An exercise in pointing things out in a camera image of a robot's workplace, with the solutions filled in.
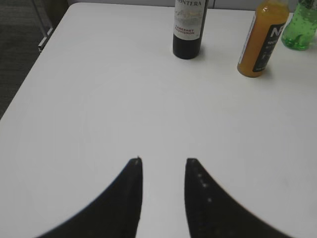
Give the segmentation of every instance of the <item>green bottle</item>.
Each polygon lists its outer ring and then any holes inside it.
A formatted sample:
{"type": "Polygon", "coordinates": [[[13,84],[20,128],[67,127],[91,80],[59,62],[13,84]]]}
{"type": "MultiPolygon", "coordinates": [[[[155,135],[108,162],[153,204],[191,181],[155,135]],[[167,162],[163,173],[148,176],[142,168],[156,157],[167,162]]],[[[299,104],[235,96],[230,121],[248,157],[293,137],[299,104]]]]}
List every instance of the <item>green bottle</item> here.
{"type": "Polygon", "coordinates": [[[304,51],[314,39],[317,29],[317,0],[299,0],[291,22],[282,34],[283,44],[304,51]]]}

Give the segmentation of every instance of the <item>dark carpet floor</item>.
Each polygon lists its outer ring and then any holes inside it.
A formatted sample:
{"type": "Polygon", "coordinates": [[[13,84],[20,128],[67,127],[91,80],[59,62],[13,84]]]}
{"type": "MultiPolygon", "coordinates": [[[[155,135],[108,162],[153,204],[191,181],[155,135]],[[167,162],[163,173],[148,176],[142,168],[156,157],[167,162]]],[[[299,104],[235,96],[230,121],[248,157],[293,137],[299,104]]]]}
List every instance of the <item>dark carpet floor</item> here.
{"type": "Polygon", "coordinates": [[[39,56],[42,38],[29,0],[0,0],[0,119],[39,56]]]}

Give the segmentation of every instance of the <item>black wine bottle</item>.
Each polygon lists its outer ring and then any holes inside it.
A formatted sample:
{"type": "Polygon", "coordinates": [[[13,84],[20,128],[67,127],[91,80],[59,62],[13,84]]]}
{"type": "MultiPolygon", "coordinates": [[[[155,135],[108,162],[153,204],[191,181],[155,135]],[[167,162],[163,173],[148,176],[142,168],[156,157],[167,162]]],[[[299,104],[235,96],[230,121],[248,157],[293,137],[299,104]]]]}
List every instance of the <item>black wine bottle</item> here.
{"type": "Polygon", "coordinates": [[[196,57],[202,42],[208,0],[175,0],[173,53],[182,59],[196,57]]]}

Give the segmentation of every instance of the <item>juice bottle label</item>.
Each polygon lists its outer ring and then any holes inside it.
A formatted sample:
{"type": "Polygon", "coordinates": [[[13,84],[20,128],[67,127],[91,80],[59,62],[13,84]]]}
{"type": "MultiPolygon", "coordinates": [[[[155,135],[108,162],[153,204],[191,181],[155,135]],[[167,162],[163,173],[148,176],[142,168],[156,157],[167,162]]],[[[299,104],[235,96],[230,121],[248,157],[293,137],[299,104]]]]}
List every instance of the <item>juice bottle label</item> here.
{"type": "Polygon", "coordinates": [[[243,49],[242,49],[242,53],[241,53],[240,58],[239,58],[239,63],[241,63],[243,55],[244,55],[244,52],[246,51],[246,48],[247,48],[247,45],[248,45],[248,42],[249,42],[249,38],[250,38],[250,35],[251,35],[251,32],[252,32],[252,29],[253,29],[253,26],[254,26],[255,22],[256,22],[256,15],[254,14],[253,20],[252,20],[252,23],[251,23],[251,26],[250,26],[250,29],[249,29],[249,32],[248,32],[248,35],[247,35],[246,42],[244,43],[244,46],[243,46],[243,49]]]}
{"type": "Polygon", "coordinates": [[[270,26],[264,43],[262,45],[262,48],[260,50],[258,59],[253,67],[253,72],[260,72],[265,69],[267,62],[278,41],[278,38],[283,31],[284,25],[285,23],[270,26]]]}
{"type": "Polygon", "coordinates": [[[176,0],[174,35],[185,41],[200,37],[206,0],[176,0]]]}

